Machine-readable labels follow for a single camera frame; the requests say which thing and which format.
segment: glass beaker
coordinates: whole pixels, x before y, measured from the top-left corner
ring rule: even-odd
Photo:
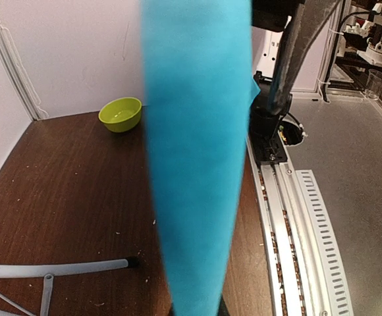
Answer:
[[[370,69],[364,94],[368,99],[378,100],[382,94],[382,72]]]

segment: green bowl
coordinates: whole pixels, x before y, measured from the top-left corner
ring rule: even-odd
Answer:
[[[130,130],[141,119],[142,104],[135,97],[122,97],[106,104],[99,112],[99,120],[114,133]]]

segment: gray countertop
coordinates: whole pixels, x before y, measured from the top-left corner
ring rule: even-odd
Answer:
[[[313,170],[342,255],[355,315],[382,315],[382,116],[368,101],[294,100],[309,137],[289,153]]]

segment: slotted metal bracket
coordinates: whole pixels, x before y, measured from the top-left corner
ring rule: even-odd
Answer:
[[[296,171],[296,174],[317,239],[327,281],[331,315],[352,316],[354,312],[342,258],[317,181],[311,170]]]

